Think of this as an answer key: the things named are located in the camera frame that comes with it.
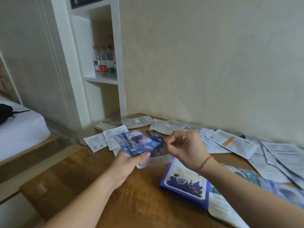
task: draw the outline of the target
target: hand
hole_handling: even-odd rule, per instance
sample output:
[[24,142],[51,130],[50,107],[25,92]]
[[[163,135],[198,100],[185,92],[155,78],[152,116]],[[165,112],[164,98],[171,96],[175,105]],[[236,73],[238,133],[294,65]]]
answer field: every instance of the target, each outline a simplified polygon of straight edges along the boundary
[[145,152],[136,157],[130,157],[123,149],[120,149],[116,158],[107,169],[107,172],[111,175],[111,180],[113,180],[114,189],[120,187],[131,174],[135,166],[140,162],[145,161],[149,156],[150,152]]
[[199,172],[203,162],[210,157],[197,132],[175,130],[165,141],[168,153],[195,172]]

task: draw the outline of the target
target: white bed sheet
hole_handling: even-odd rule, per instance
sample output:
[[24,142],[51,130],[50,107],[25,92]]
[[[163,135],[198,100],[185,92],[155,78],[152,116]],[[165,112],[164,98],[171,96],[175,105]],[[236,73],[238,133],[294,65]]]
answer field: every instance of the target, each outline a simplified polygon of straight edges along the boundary
[[[28,110],[2,97],[0,97],[0,103],[13,107],[13,111]],[[15,114],[15,118],[10,117],[0,125],[0,161],[45,141],[50,134],[41,114],[32,110]]]

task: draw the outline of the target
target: red string bracelet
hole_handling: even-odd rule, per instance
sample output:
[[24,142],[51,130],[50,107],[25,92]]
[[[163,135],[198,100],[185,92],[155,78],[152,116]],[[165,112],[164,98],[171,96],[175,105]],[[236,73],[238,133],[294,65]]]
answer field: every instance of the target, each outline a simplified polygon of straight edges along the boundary
[[199,176],[201,176],[201,174],[202,174],[202,172],[203,172],[203,168],[204,168],[204,166],[205,166],[205,164],[206,164],[206,162],[209,160],[209,159],[211,159],[211,158],[213,158],[212,156],[210,156],[210,157],[208,157],[204,162],[203,162],[203,164],[202,164],[202,168],[201,168],[201,171],[200,172],[198,172],[198,175]]

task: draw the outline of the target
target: wooden desk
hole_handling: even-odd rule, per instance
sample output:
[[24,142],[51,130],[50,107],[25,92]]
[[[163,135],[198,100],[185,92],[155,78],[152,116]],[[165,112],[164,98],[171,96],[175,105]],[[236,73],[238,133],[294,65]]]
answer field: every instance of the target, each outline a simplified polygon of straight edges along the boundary
[[[148,130],[149,126],[140,129]],[[253,170],[236,155],[213,156],[219,163]],[[85,147],[22,185],[20,190],[47,221],[85,190],[113,159],[108,148],[93,153]],[[167,167],[168,164],[135,168],[111,195],[97,227],[232,227],[160,187]]]

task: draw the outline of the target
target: black basket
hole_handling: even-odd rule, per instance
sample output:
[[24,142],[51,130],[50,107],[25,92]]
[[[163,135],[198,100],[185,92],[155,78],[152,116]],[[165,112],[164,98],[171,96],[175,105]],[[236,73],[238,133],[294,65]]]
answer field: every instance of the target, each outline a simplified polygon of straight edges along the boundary
[[71,3],[71,8],[76,9],[78,7],[82,7],[84,5],[92,4],[98,1],[102,1],[102,0],[70,0],[70,3]]

